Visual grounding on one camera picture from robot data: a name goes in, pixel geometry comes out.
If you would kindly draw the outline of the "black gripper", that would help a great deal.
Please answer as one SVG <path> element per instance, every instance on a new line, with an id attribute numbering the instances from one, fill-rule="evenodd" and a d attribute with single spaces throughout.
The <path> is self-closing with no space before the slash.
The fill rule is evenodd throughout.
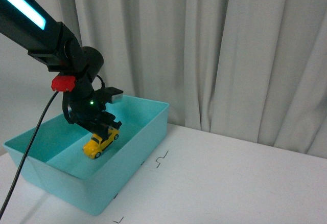
<path id="1" fill-rule="evenodd" d="M 115 116 L 106 111 L 106 104 L 99 100 L 98 90 L 105 88 L 101 79 L 101 88 L 94 90 L 94 77 L 85 75 L 76 78 L 76 86 L 71 92 L 63 92 L 62 109 L 69 124 L 78 124 L 98 135 L 103 140 L 109 137 L 109 127 L 119 130 L 122 122 L 115 121 Z"/>

